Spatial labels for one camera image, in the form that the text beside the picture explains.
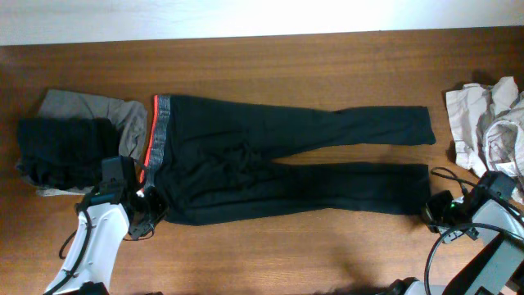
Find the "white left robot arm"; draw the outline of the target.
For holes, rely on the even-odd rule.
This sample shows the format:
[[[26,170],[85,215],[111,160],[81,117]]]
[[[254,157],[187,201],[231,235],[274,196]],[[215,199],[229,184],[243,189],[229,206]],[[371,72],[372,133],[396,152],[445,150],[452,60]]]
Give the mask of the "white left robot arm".
[[[151,238],[168,203],[152,188],[116,188],[85,195],[75,210],[77,230],[46,294],[108,294],[120,244]]]

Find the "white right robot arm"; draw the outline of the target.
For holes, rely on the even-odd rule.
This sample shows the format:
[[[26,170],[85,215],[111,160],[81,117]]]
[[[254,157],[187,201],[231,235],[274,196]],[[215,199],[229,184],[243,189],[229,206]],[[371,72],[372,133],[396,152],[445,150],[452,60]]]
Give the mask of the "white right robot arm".
[[[424,278],[397,279],[383,294],[498,294],[511,284],[523,293],[523,219],[501,189],[475,188],[454,200],[448,191],[433,196],[422,210],[428,228],[440,237],[433,244]],[[446,285],[429,282],[439,246],[461,238],[480,240],[483,248]]]

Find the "black leggings with red waistband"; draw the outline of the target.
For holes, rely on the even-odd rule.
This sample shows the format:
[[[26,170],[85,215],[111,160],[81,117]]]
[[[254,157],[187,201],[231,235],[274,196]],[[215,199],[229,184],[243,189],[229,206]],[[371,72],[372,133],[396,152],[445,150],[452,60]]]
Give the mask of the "black leggings with red waistband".
[[[321,111],[157,95],[147,182],[168,202],[166,220],[179,225],[322,209],[415,215],[431,196],[425,164],[283,159],[332,146],[435,141],[425,107]]]

